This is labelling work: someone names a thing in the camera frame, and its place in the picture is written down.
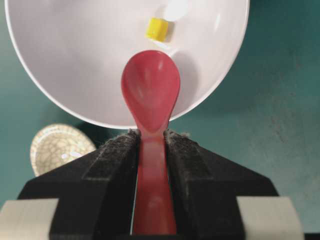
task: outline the plastic spoon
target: plastic spoon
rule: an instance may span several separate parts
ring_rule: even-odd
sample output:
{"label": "plastic spoon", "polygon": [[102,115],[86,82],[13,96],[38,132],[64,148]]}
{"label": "plastic spoon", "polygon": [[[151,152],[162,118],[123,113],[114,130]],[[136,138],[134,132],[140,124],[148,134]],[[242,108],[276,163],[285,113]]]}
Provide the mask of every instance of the plastic spoon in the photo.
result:
{"label": "plastic spoon", "polygon": [[178,97],[179,71],[165,53],[142,51],[126,64],[121,87],[141,132],[133,234],[175,234],[163,133]]}

